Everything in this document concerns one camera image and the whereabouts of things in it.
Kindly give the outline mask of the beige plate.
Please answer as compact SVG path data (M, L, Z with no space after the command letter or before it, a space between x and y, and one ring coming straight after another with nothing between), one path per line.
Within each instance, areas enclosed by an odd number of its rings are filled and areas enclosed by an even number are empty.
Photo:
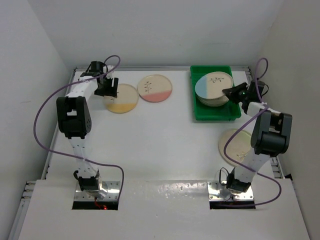
M115 114L124 114L133 110L139 101L137 90L130 84L119 84L117 97L105 96L103 104L105 108Z
M196 94L196 98L205 106L209 106L213 108L223 106L229 101L229 99L225 95L217 98L208 99Z
M228 129L222 133L218 141L218 150L222 158L231 166L236 167L237 164L229 160L224 154L224 147L230 137L237 131L237 129ZM242 163L246 155L251 149L251 134L245 130L239 132L228 144L226 153L233 160Z
M202 76L195 84L194 90L198 97L205 100L215 100L223 97L224 89L234 85L231 75L225 72L216 71Z
M173 86L166 76L153 74L138 82L137 91L143 100L150 103L160 103L170 97Z

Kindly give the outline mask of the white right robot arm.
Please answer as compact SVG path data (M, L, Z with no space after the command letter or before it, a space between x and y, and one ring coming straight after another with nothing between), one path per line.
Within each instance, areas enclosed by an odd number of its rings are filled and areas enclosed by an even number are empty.
M273 110L261 102L259 97L265 87L266 84L258 80L222 90L232 103L241 103L244 113L255 120L251 149L226 179L226 188L232 192L245 193L260 168L270 158L284 154L289 148L293 116Z

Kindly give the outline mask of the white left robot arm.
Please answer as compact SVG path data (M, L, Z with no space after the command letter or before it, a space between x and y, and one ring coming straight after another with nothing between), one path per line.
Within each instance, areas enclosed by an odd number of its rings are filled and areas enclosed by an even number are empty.
M65 97L57 98L56 108L59 130L69 140L76 156L77 170L74 177L80 190L92 197L102 198L106 191L99 169L86 161L86 142L93 126L87 101L92 95L117 98L119 79L109 75L91 80L92 77L83 73Z

